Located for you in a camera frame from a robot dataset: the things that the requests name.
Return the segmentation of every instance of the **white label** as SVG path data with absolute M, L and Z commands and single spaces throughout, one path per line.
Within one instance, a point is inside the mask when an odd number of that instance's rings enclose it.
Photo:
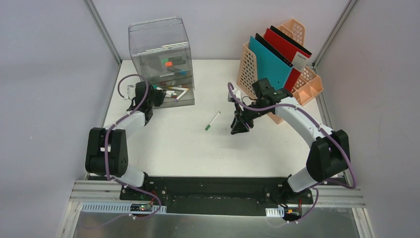
M 295 57 L 293 58 L 292 64 L 293 67 L 299 71 L 302 72 L 305 69 L 306 63 L 308 62 L 308 58 L 304 56 L 303 54 L 296 52 Z
M 174 73 L 167 73 L 167 74 L 163 74 L 163 75 L 161 75 L 161 76 L 159 76 L 159 77 L 166 77 L 166 76 L 171 76 L 171 75 L 174 75 Z

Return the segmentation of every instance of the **cable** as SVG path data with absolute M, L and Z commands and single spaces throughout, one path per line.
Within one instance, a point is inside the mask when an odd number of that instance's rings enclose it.
M 256 99 L 250 98 L 249 96 L 243 96 L 241 101 L 244 102 L 244 98 L 249 98 L 251 101 L 256 101 Z
M 340 151 L 341 155 L 343 156 L 344 160 L 346 161 L 347 167 L 349 168 L 350 174 L 351 174 L 352 179 L 353 179 L 353 185 L 352 186 L 349 186 L 349 185 L 346 185 L 346 184 L 343 184 L 343 183 L 340 183 L 340 182 L 336 182 L 336 181 L 330 180 L 330 179 L 327 179 L 327 181 L 330 181 L 332 183 L 336 183 L 336 184 L 339 184 L 339 185 L 343 185 L 344 187 L 349 188 L 349 189 L 355 189 L 357 187 L 357 182 L 356 182 L 356 177 L 355 177 L 354 172 L 353 172 L 353 167 L 350 164 L 350 160 L 349 160 L 349 157 L 347 156 L 346 152 L 344 152 L 343 148 L 341 148 L 341 146 L 337 143 L 337 141 L 335 141 L 323 128 L 320 127 L 319 123 L 316 122 L 316 120 L 311 115 L 309 115 L 309 113 L 307 113 L 305 110 L 303 110 L 300 107 L 296 107 L 295 105 L 287 104 L 287 103 L 276 104 L 276 105 L 272 105 L 272 106 L 265 107 L 265 108 L 251 108 L 251 107 L 248 107 L 247 105 L 245 105 L 244 103 L 242 103 L 235 96 L 235 94 L 232 91 L 234 89 L 232 83 L 230 83 L 230 82 L 227 83 L 227 89 L 229 90 L 230 96 L 239 105 L 241 105 L 242 107 L 244 107 L 244 108 L 246 108 L 248 110 L 251 110 L 251 111 L 262 112 L 262 111 L 266 111 L 266 110 L 273 109 L 273 108 L 276 108 L 276 107 L 291 107 L 291 108 L 294 108 L 294 109 L 300 111 L 302 114 L 304 114 L 318 128 L 318 130 L 320 130 L 337 147 L 337 149 Z
M 132 77 L 132 76 L 139 76 L 143 81 L 145 81 L 144 80 L 144 78 L 141 76 L 141 75 L 139 75 L 139 74 L 130 74 L 130 75 L 127 75 L 127 76 L 125 76 L 124 78 L 122 78 L 119 82 L 118 82 L 118 85 L 117 85 L 117 91 L 118 91 L 118 94 L 121 96 L 121 98 L 124 98 L 124 95 L 122 95 L 122 93 L 121 93 L 121 91 L 119 90 L 119 86 L 121 85 L 121 83 L 122 83 L 122 81 L 124 81 L 125 79 L 127 79 L 127 78 L 129 78 L 129 77 Z
M 318 198 L 319 198 L 319 190 L 318 190 L 318 188 L 316 188 L 316 187 L 313 187 L 312 188 L 313 190 L 315 190 L 316 191 L 316 197 L 315 197 L 315 201 L 314 201 L 314 204 L 312 205 L 312 207 L 309 209 L 309 211 L 307 212 L 307 213 L 305 213 L 301 218 L 299 218 L 299 219 L 297 219 L 297 220 L 295 220 L 295 223 L 296 224 L 298 224 L 303 218 L 305 218 L 309 213 L 311 213 L 312 211 L 313 211 L 313 209 L 315 208 L 315 205 L 318 203 Z M 271 227 L 273 227 L 273 228 L 280 228 L 280 227 L 282 227 L 282 226 L 284 226 L 284 225 L 286 225 L 286 224 L 289 224 L 290 222 L 289 221 L 287 221 L 286 223 L 283 223 L 283 224 L 281 224 L 280 226 L 273 226 L 272 224 L 270 224 L 270 222 L 268 222 L 267 221 L 267 223 L 271 226 Z
M 152 198 L 151 201 L 149 202 L 149 204 L 152 204 L 154 200 L 155 200 L 155 198 Z
M 82 228 L 84 228 L 84 229 L 87 229 L 87 230 L 94 230 L 94 229 L 98 229 L 98 228 L 104 227 L 104 226 L 108 225 L 109 223 L 111 223 L 111 222 L 113 222 L 113 221 L 116 221 L 116 220 L 118 220 L 118 219 L 120 219 L 121 217 L 124 217 L 124 216 L 128 216 L 128 214 L 120 214 L 120 215 L 118 215 L 118 216 L 116 216 L 116 217 L 112 218 L 111 220 L 109 220 L 109 221 L 107 221 L 107 222 L 105 222 L 105 223 L 100 224 L 99 226 L 95 226 L 95 227 L 86 227 L 86 226 L 83 224 L 83 222 L 82 222 L 82 215 L 80 215 L 80 216 L 79 216 L 79 221 L 78 221 L 77 223 L 78 223 L 78 225 L 80 225 L 80 226 L 81 226 Z
M 144 94 L 144 96 L 143 96 L 143 98 L 142 98 L 142 100 L 140 101 L 140 103 L 129 113 L 129 114 L 126 114 L 126 115 L 124 115 L 123 117 L 121 117 L 120 119 L 118 119 L 114 124 L 112 124 L 110 127 L 109 127 L 109 129 L 106 131 L 106 134 L 105 134 L 105 144 L 104 144 L 104 149 L 105 149 L 105 152 L 104 152 L 104 154 L 105 154 L 105 172 L 106 172 L 106 179 L 108 180 L 108 181 L 110 181 L 110 180 L 115 180 L 117 183 L 119 183 L 120 185 L 123 185 L 123 186 L 127 186 L 127 187 L 129 187 L 129 188 L 131 188 L 131 189 L 133 189 L 133 190 L 136 190 L 136 191 L 138 191 L 138 192 L 141 192 L 141 193 L 144 193 L 144 194 L 147 194 L 147 195 L 149 195 L 149 196 L 152 196 L 153 198 L 155 198 L 156 200 L 157 200 L 157 202 L 159 203 L 159 208 L 158 209 L 156 209 L 156 211 L 154 211 L 154 212 L 152 212 L 151 214 L 149 214 L 149 215 L 147 215 L 147 216 L 145 216 L 145 217 L 135 217 L 135 216 L 133 216 L 133 218 L 136 220 L 136 219 L 138 219 L 138 220 L 142 220 L 142 219 L 146 219 L 146 218 L 150 218 L 150 217 L 152 217 L 153 215 L 155 215 L 157 212 L 159 212 L 160 211 L 160 209 L 161 209 L 161 207 L 162 207 L 162 202 L 161 202 L 161 200 L 158 198 L 158 196 L 156 196 L 156 195 L 154 195 L 154 194 L 152 194 L 152 193 L 150 193 L 150 192 L 147 192 L 147 191 L 144 191 L 144 190 L 142 190 L 142 189 L 140 189 L 140 188 L 137 188 L 137 187 L 134 187 L 134 186 L 131 186 L 131 185 L 129 185 L 129 184 L 126 184 L 126 183 L 124 183 L 124 182 L 121 182 L 121 181 L 119 181 L 116 177 L 113 177 L 113 178 L 111 178 L 111 176 L 110 176 L 110 174 L 109 174 L 109 160 L 108 160 L 108 142 L 109 142 L 109 134 L 111 133 L 111 131 L 112 131 L 112 129 L 114 129 L 118 124 L 120 124 L 123 120 L 125 120 L 126 118 L 128 118 L 129 116 L 131 116 L 131 115 L 133 115 L 136 111 L 137 111 L 137 109 L 143 104 L 143 102 L 145 101 L 145 99 L 146 99 L 146 97 L 147 97 L 147 93 L 149 92 L 149 84 L 148 84 L 148 82 L 141 76 L 141 75 L 139 75 L 139 74 L 130 74 L 130 75 L 127 75 L 127 76 L 125 76 L 124 78 L 122 78 L 121 80 L 120 80 L 120 82 L 118 83 L 118 93 L 120 94 L 120 96 L 122 96 L 122 94 L 119 92 L 119 86 L 120 86 L 120 84 L 121 84 L 121 82 L 124 80 L 124 79 L 126 79 L 126 78 L 128 78 L 128 77 L 133 77 L 133 76 L 137 76 L 137 77 L 139 77 L 139 78 L 141 78 L 143 81 L 145 81 L 145 83 L 146 83 L 146 91 L 145 91 L 145 94 Z M 100 228 L 100 227 L 102 227 L 102 226 L 105 226 L 106 224 L 109 224 L 109 223 L 111 223 L 112 221 L 115 221 L 116 219 L 118 219 L 118 218 L 120 218 L 120 217 L 122 217 L 123 215 L 121 215 L 121 216 L 118 216 L 118 217 L 116 217 L 116 218 L 114 218 L 114 219 L 112 219 L 112 220 L 110 220 L 110 221 L 108 221 L 108 222 L 106 222 L 106 223 L 104 223 L 104 224 L 102 224 L 102 225 L 100 225 L 100 226 L 97 226 L 97 227 L 94 227 L 94 228 L 89 228 L 89 229 L 96 229 L 96 228 Z

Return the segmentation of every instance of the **plastic desk organizer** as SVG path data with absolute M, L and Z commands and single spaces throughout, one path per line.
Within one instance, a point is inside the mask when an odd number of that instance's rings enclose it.
M 281 24 L 277 29 L 303 46 L 305 40 L 305 27 L 295 19 L 291 19 Z M 249 42 L 244 44 L 239 66 L 239 76 L 236 84 L 247 96 L 255 98 L 255 93 L 251 85 L 258 80 L 257 61 L 255 54 L 250 51 L 248 45 Z M 322 90 L 321 77 L 308 67 L 305 67 L 291 93 L 299 104 L 303 106 L 314 99 Z M 283 121 L 282 118 L 273 113 L 269 113 L 268 116 L 277 124 L 280 124 Z

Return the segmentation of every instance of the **white table surface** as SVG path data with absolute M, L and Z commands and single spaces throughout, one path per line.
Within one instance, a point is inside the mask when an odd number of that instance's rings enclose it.
M 153 109 L 151 121 L 127 141 L 130 164 L 150 176 L 200 177 L 284 177 L 305 166 L 309 147 L 286 122 L 277 125 L 263 116 L 250 132 L 230 134 L 234 104 L 227 102 L 227 83 L 236 86 L 239 60 L 193 60 L 193 69 L 195 105 Z M 124 60 L 117 80 L 133 73 L 132 61 Z M 138 81 L 126 79 L 122 92 Z M 115 86 L 105 125 L 123 116 L 129 105 Z M 304 108 L 321 121 L 316 100 Z

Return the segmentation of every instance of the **folder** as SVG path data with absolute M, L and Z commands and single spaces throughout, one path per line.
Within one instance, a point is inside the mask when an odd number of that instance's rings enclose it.
M 267 78 L 275 90 L 283 88 L 292 64 L 259 34 L 250 37 L 249 49 L 257 57 L 257 77 Z
M 293 64 L 292 72 L 284 85 L 284 88 L 291 91 L 312 53 L 274 26 L 266 30 L 264 39 Z

